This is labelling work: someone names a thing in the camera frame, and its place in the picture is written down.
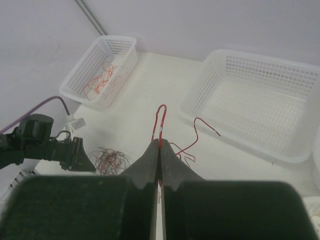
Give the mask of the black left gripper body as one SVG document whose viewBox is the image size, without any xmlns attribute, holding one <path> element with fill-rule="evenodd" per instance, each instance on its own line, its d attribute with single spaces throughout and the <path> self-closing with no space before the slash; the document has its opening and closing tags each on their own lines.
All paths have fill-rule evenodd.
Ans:
<svg viewBox="0 0 320 240">
<path fill-rule="evenodd" d="M 64 140 L 51 136 L 54 119 L 43 114 L 32 114 L 23 119 L 12 133 L 0 135 L 0 168 L 21 165 L 25 159 L 59 162 L 71 172 L 94 172 L 96 168 L 88 158 L 80 137 L 66 133 Z"/>
</svg>

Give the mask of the white solid plastic tub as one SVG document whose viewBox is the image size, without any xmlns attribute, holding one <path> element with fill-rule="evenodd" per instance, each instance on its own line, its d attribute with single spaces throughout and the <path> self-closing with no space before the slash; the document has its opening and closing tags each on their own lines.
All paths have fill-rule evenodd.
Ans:
<svg viewBox="0 0 320 240">
<path fill-rule="evenodd" d="M 312 170 L 313 181 L 318 189 L 320 189 L 320 143 L 317 142 L 314 145 L 312 151 L 312 157 L 314 162 L 314 167 Z"/>
</svg>

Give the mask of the white perforated basket left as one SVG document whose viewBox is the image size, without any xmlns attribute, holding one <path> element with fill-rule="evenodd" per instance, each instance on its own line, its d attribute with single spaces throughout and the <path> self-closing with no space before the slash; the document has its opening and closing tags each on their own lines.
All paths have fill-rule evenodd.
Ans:
<svg viewBox="0 0 320 240">
<path fill-rule="evenodd" d="M 138 63 L 136 44 L 131 36 L 98 37 L 63 81 L 60 94 L 94 110 L 109 108 Z"/>
</svg>

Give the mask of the white perforated basket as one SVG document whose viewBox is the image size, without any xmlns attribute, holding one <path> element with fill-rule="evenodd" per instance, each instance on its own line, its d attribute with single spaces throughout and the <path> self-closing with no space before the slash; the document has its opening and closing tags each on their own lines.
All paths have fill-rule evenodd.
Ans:
<svg viewBox="0 0 320 240">
<path fill-rule="evenodd" d="M 98 37 L 63 81 L 60 94 L 94 110 L 109 108 L 138 63 L 136 44 L 131 36 Z"/>
<path fill-rule="evenodd" d="M 225 142 L 262 157 L 301 163 L 320 124 L 320 68 L 219 49 L 185 87 L 181 116 L 201 118 Z"/>
</svg>

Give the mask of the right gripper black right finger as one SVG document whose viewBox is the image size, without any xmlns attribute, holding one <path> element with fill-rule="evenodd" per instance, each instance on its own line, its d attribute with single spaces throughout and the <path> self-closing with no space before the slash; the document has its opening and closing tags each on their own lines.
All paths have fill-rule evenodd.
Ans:
<svg viewBox="0 0 320 240">
<path fill-rule="evenodd" d="M 316 240 L 302 198 L 281 181 L 206 180 L 162 140 L 162 234 L 166 240 Z"/>
</svg>

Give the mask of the left aluminium frame post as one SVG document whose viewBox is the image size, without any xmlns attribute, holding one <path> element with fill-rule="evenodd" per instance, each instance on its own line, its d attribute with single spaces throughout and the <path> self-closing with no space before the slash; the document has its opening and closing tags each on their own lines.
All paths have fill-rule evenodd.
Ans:
<svg viewBox="0 0 320 240">
<path fill-rule="evenodd" d="M 105 29 L 99 18 L 96 16 L 92 8 L 89 6 L 86 0 L 75 0 L 77 6 L 81 9 L 84 15 L 87 17 L 89 22 L 93 25 L 93 27 L 97 30 L 97 32 L 106 36 L 109 35 L 108 31 Z"/>
</svg>

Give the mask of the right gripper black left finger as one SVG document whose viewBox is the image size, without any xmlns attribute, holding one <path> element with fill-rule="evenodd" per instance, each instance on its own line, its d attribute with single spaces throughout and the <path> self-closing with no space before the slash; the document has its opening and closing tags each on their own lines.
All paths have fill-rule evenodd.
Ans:
<svg viewBox="0 0 320 240">
<path fill-rule="evenodd" d="M 0 220 L 3 240 L 153 240 L 159 142 L 117 176 L 41 175 L 20 183 Z"/>
</svg>

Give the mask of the white perforated basket middle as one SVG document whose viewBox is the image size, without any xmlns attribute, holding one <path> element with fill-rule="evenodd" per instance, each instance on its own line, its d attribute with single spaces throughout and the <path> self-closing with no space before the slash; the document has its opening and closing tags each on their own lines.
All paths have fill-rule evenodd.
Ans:
<svg viewBox="0 0 320 240">
<path fill-rule="evenodd" d="M 301 163 L 320 124 L 320 68 L 219 49 L 185 87 L 181 116 L 201 118 L 225 142 L 262 157 Z"/>
</svg>

